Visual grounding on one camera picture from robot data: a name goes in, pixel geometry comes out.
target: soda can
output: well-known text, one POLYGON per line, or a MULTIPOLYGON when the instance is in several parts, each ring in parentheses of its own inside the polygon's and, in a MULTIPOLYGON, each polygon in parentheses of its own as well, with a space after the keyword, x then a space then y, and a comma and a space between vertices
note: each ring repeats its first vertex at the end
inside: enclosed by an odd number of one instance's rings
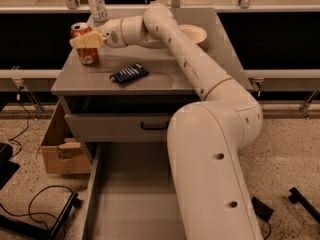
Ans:
MULTIPOLYGON (((71 36, 77 37, 90 32, 92 28, 86 22, 78 22, 71 26, 71 36)), ((82 48, 77 49, 79 60, 84 65, 95 63, 99 60, 99 54, 97 48, 82 48)))

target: closed drawer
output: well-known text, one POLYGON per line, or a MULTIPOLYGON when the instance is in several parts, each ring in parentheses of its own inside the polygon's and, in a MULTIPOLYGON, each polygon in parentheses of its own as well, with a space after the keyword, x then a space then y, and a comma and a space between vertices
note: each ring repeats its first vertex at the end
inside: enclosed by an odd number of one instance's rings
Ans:
POLYGON ((67 114, 69 128, 80 142, 163 142, 169 114, 67 114))

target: water bottle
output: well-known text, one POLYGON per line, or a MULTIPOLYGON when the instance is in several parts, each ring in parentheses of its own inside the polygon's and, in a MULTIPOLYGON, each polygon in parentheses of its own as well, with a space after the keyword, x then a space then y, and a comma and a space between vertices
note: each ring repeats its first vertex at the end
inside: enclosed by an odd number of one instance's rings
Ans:
POLYGON ((107 8, 104 0, 88 0, 91 17, 95 22, 105 22, 107 20, 107 8))

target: drawer handle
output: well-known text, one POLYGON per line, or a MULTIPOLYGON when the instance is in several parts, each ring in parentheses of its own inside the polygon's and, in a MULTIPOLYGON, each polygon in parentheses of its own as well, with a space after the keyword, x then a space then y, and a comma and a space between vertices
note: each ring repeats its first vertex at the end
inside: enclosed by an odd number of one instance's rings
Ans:
POLYGON ((159 131, 168 129, 169 123, 163 123, 161 125, 147 125, 144 122, 141 122, 141 128, 147 131, 159 131))

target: cardboard box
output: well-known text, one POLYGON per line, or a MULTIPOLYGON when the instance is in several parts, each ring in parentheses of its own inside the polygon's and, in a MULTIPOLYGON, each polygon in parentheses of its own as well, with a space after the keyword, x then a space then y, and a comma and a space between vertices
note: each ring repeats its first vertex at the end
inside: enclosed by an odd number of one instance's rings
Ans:
POLYGON ((58 103, 41 143, 46 172, 56 174, 90 173, 90 161, 83 152, 81 144, 72 138, 64 116, 64 110, 58 103))

